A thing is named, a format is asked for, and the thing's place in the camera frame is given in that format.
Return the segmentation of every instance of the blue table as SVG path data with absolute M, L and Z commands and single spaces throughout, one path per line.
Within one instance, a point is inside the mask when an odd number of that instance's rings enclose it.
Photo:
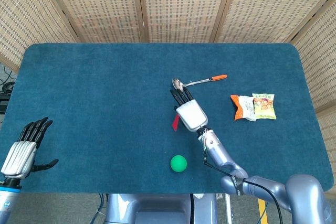
M 29 47 L 0 132 L 2 163 L 24 125 L 54 123 L 36 163 L 59 163 L 23 181 L 29 192 L 214 193 L 221 174 L 203 165 L 202 145 L 172 129 L 171 79 L 227 74 L 190 87 L 209 124 L 250 176 L 279 182 L 333 175 L 300 57 L 290 44 L 37 44 Z M 231 94 L 274 93 L 276 120 L 234 122 Z M 183 173 L 172 156 L 186 157 Z

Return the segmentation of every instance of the silver robotic arm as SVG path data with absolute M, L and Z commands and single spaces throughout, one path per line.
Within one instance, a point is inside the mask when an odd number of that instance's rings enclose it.
M 44 133 L 52 124 L 48 118 L 27 124 L 10 148 L 1 173 L 5 180 L 0 182 L 0 224 L 7 223 L 21 191 L 20 181 L 29 176 L 30 172 L 47 170 L 57 164 L 54 159 L 47 165 L 34 165 L 36 151 L 39 148 Z
M 182 122 L 191 132 L 198 133 L 204 149 L 204 164 L 224 173 L 220 184 L 227 194 L 246 194 L 268 202 L 275 202 L 292 213 L 293 224 L 332 224 L 329 203 L 319 181 L 311 175 L 296 174 L 286 184 L 262 177 L 249 177 L 247 172 L 230 157 L 215 132 L 207 127 L 208 119 L 188 89 L 171 90 L 179 107 L 175 107 Z M 207 153 L 217 167 L 207 163 Z

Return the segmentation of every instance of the metal spoon head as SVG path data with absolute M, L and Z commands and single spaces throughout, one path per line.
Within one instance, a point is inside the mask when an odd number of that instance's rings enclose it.
M 178 78 L 173 78 L 172 82 L 175 89 L 179 89 L 183 92 L 183 83 Z

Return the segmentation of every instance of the green ball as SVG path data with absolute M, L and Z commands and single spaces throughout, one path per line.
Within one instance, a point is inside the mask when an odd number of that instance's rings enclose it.
M 181 173 L 187 168 L 187 160 L 184 156 L 176 155 L 170 160 L 170 167 L 173 171 Z

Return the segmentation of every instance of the gray floor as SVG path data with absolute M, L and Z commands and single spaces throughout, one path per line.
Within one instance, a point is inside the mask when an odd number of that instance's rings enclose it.
M 0 79 L 6 80 L 8 75 L 0 64 Z M 51 224 L 51 223 L 87 223 L 89 224 L 97 211 L 100 199 L 97 194 L 26 194 L 22 193 L 8 224 Z M 336 200 L 331 200 L 332 211 L 336 212 Z M 227 224 L 225 201 L 219 199 L 219 224 Z M 258 200 L 251 196 L 231 196 L 233 224 L 257 224 L 259 219 Z M 291 215 L 282 211 L 283 222 L 291 223 Z M 267 208 L 268 223 L 279 223 L 277 209 L 274 204 Z M 103 223 L 104 215 L 98 214 L 95 223 Z

